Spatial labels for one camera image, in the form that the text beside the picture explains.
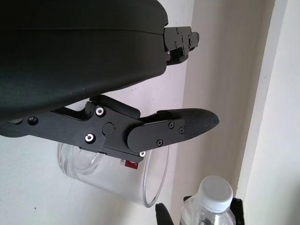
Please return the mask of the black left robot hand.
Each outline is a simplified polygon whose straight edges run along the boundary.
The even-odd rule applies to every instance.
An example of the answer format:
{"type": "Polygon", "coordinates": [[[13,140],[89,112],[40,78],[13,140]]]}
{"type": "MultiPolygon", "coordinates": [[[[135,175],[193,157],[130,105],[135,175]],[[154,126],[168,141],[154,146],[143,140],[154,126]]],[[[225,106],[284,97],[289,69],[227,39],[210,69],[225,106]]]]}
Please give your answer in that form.
{"type": "Polygon", "coordinates": [[[199,43],[156,0],[3,0],[0,134],[131,162],[219,124],[211,111],[138,109],[106,96],[183,63],[199,43]]]}

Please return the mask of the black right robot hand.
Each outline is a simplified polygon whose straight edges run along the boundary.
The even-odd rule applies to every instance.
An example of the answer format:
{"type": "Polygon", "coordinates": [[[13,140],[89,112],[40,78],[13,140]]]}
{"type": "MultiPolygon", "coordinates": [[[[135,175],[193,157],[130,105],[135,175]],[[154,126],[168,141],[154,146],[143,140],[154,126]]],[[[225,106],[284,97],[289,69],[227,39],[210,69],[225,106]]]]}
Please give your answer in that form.
{"type": "MultiPolygon", "coordinates": [[[[230,206],[230,210],[235,216],[237,225],[244,225],[244,212],[243,202],[241,199],[233,198],[230,206]]],[[[172,218],[163,203],[155,205],[156,219],[158,225],[173,225],[172,218]]]]}

